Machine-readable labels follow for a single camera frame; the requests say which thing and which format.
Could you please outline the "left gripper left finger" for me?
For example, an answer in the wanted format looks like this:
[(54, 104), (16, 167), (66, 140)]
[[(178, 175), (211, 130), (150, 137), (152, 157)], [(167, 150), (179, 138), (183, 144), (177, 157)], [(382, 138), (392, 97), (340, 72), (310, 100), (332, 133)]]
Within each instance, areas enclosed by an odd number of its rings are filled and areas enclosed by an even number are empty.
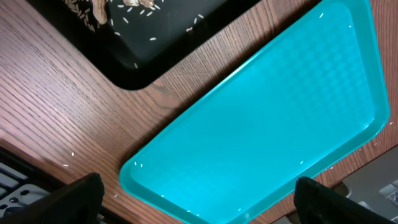
[(98, 173), (90, 173), (50, 195), (1, 218), (1, 224), (96, 223), (104, 197)]

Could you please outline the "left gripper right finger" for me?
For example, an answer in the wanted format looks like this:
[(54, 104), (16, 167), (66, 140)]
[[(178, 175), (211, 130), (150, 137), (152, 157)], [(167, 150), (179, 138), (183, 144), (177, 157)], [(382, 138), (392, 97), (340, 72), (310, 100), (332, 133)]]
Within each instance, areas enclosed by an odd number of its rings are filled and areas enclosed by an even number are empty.
[(296, 181), (294, 205), (301, 224), (393, 224), (309, 177)]

